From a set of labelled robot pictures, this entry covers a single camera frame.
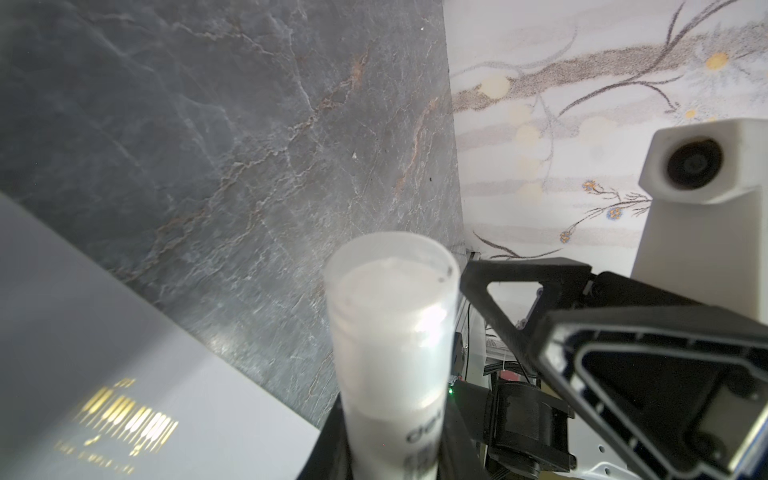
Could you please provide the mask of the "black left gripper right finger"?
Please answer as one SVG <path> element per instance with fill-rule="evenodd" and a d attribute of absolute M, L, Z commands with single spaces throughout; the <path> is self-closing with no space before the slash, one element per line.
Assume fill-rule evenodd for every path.
<path fill-rule="evenodd" d="M 438 479 L 481 480 L 489 476 L 455 403 L 446 403 L 443 432 L 438 455 Z"/>

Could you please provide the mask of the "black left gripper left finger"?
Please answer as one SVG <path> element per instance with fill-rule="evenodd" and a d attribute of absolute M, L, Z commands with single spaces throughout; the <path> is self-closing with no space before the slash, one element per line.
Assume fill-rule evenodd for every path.
<path fill-rule="evenodd" d="M 350 480 L 348 445 L 341 396 L 338 395 L 298 480 Z"/>

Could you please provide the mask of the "white glue stick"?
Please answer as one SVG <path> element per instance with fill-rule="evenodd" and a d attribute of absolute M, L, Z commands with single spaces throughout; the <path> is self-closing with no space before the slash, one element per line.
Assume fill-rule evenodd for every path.
<path fill-rule="evenodd" d="M 345 403 L 344 422 L 355 479 L 435 479 L 446 396 L 424 409 L 375 418 Z"/>

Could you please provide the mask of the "grey paper envelope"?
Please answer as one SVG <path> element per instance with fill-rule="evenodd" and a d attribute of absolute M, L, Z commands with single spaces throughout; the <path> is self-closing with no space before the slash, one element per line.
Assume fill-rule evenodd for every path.
<path fill-rule="evenodd" d="M 8 198 L 5 479 L 293 479 L 317 429 Z"/>

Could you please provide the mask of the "white glue stick cap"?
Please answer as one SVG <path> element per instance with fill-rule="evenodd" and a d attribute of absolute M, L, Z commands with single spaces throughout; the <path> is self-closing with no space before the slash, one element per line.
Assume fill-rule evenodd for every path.
<path fill-rule="evenodd" d="M 445 396 L 459 273 L 444 245 L 410 232 L 363 235 L 332 255 L 324 283 L 345 403 L 384 419 Z"/>

